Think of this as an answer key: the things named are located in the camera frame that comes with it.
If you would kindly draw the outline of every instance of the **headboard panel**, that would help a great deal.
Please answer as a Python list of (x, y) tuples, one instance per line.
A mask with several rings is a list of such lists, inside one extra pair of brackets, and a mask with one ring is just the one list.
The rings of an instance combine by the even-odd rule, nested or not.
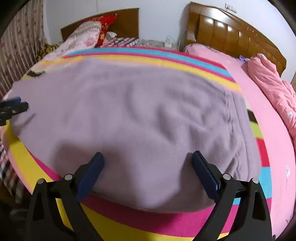
[[(127, 8), (105, 12), (87, 18), (100, 17), (108, 13), (117, 13), (117, 20), (110, 26), (109, 31), (117, 33), (118, 37), (139, 37), (139, 8)], [(81, 19), (61, 28), (63, 41), (65, 41), (71, 35), (71, 33), (73, 33), (75, 29), (77, 29), (79, 25), (82, 24), (82, 21), (87, 18)]]
[(185, 45), (191, 43), (211, 46), (235, 58), (263, 53), (276, 65), (279, 75), (286, 68), (286, 59), (268, 38), (242, 19), (217, 7), (190, 2)]

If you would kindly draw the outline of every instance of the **metal screw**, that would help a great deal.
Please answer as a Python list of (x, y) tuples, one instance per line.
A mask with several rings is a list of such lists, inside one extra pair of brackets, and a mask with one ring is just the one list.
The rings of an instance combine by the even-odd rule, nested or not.
[(67, 174), (66, 176), (65, 176), (65, 180), (66, 181), (70, 181), (71, 179), (72, 179), (72, 174)]
[(41, 183), (43, 183), (43, 182), (44, 182), (44, 179), (43, 179), (43, 178), (40, 178), (40, 179), (37, 181), (38, 184), (41, 184)]
[(256, 179), (256, 178), (252, 178), (252, 181), (253, 181), (253, 183), (256, 183), (256, 184), (259, 183), (258, 179)]
[(230, 180), (231, 179), (231, 176), (229, 174), (223, 174), (223, 178), (225, 180)]

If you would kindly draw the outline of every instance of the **glossy wooden headboard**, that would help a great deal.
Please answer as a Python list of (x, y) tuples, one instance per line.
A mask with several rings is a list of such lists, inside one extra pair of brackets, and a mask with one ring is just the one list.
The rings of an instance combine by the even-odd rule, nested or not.
[(235, 58), (263, 53), (276, 65), (279, 75), (286, 68), (286, 59), (268, 38), (218, 7), (190, 2), (185, 45), (191, 43), (211, 46)]
[[(112, 23), (109, 31), (117, 33), (118, 37), (139, 37), (139, 8), (127, 8), (111, 12), (104, 12), (87, 18), (100, 17), (108, 13), (117, 13), (117, 19), (114, 23)], [(82, 24), (82, 21), (87, 18), (81, 19), (61, 28), (63, 41), (65, 41), (70, 36), (70, 34), (73, 33), (80, 24)]]

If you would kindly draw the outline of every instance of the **colorful striped mat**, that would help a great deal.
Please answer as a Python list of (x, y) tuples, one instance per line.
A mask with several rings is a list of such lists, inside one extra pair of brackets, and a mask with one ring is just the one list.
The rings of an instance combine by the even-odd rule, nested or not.
[[(157, 65), (178, 69), (191, 74), (201, 75), (218, 82), (226, 88), (241, 93), (240, 87), (228, 71), (219, 63), (186, 55), (184, 53), (147, 48), (99, 48), (73, 52), (55, 61), (42, 61), (32, 68), (34, 72), (50, 71), (74, 63), (89, 56), (106, 61), (119, 61), (136, 64)], [(256, 118), (246, 104), (250, 125), (257, 140), (261, 156), (262, 169), (259, 181), (271, 207), (271, 172), (264, 140)], [(9, 159), (17, 174), (32, 193), (39, 178), (46, 181), (59, 180), (61, 177), (36, 159), (13, 134), (9, 123), (5, 126), (9, 142)], [(239, 199), (235, 199), (229, 218), (220, 237), (228, 234), (238, 210)], [(64, 223), (70, 226), (60, 201), (59, 209)], [(192, 240), (199, 232), (213, 207), (194, 213), (159, 214), (135, 210), (112, 203), (91, 194), (82, 202), (88, 218), (106, 241), (109, 240), (143, 240), (143, 241), (185, 241)]]

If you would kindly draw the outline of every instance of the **gray fleece blanket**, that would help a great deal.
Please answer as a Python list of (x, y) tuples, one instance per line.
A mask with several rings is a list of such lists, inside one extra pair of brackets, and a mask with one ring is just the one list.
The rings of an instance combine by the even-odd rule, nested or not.
[(29, 103), (11, 119), (28, 150), (61, 176), (101, 152), (93, 190), (113, 202), (162, 213), (212, 205), (191, 166), (196, 150), (236, 179), (260, 173), (243, 98), (200, 76), (88, 58), (15, 82), (13, 96)]

